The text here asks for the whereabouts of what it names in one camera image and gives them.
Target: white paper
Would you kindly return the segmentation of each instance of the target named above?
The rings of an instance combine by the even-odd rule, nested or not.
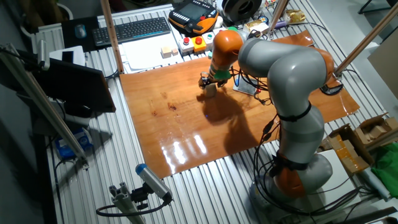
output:
[[[169,58],[162,57],[162,47],[168,46],[172,49],[178,49],[173,34],[135,40],[123,43],[122,46],[132,71],[183,62],[180,52]]]
[[[81,65],[81,66],[86,65],[85,53],[83,52],[82,46],[70,47],[67,49],[56,50],[56,51],[50,52],[50,58],[62,60],[62,52],[66,52],[66,51],[73,52],[73,63],[75,65]]]

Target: white box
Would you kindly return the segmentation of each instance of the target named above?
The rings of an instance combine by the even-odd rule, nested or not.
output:
[[[217,35],[221,30],[226,30],[224,27],[213,29],[214,36]]]
[[[213,50],[213,40],[214,40],[214,33],[213,32],[207,32],[202,34],[202,38],[206,43],[206,50]]]
[[[181,50],[181,53],[182,53],[182,54],[183,54],[183,53],[190,53],[190,52],[193,52],[193,43],[192,43],[192,40],[191,40],[191,38],[189,38],[189,37],[186,37],[186,38],[189,39],[189,41],[188,41],[187,44],[184,44],[184,39],[179,40],[179,42],[178,42],[178,46],[180,47],[180,50]]]

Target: metal pole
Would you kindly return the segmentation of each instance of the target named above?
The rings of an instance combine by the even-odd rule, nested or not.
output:
[[[288,3],[289,3],[289,0],[279,0],[278,1],[278,4],[276,5],[276,9],[274,10],[274,14],[272,15],[270,26],[267,29],[268,34],[271,34],[272,31],[274,31],[276,23],[278,22],[282,13],[285,11]]]
[[[18,54],[17,50],[11,44],[6,45],[6,50],[14,54]],[[25,71],[23,64],[15,56],[1,52],[0,59],[15,76],[17,81],[22,85],[27,94],[33,99],[34,103],[39,107],[41,112],[43,112],[45,117],[52,124],[59,135],[61,135],[61,137],[65,140],[70,149],[79,159],[82,160],[83,167],[88,168],[86,164],[87,157],[84,150],[81,148],[79,142],[69,130],[68,126],[65,124],[65,122],[63,122],[61,116],[51,105],[49,99],[47,98],[43,89],[37,83],[34,76],[30,72]]]
[[[118,38],[114,29],[112,12],[108,0],[101,0],[102,12],[104,13],[106,27],[108,28],[109,39],[111,40],[114,58],[118,66],[119,73],[124,73],[122,57],[120,56]]]
[[[340,73],[369,45],[369,43],[390,23],[390,21],[398,14],[398,4],[395,4],[388,14],[373,28],[373,30],[356,46],[356,48],[343,60],[336,68],[335,74]]]

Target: control box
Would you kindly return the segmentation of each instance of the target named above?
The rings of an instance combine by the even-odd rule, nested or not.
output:
[[[191,39],[193,43],[193,52],[196,54],[202,53],[206,50],[206,42],[203,41],[203,37],[194,37]]]
[[[187,55],[193,52],[193,42],[191,38],[186,37],[178,42],[181,50],[181,55]]]
[[[206,50],[213,50],[213,40],[214,40],[214,33],[207,32],[202,34],[203,41],[206,43]]]
[[[218,28],[218,29],[213,29],[214,36],[217,35],[222,30],[226,30],[226,29],[224,27],[221,27],[221,28]]]

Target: green cloth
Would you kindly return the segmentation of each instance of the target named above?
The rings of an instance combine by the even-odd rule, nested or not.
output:
[[[391,196],[398,198],[398,143],[377,149],[374,174],[383,182]]]

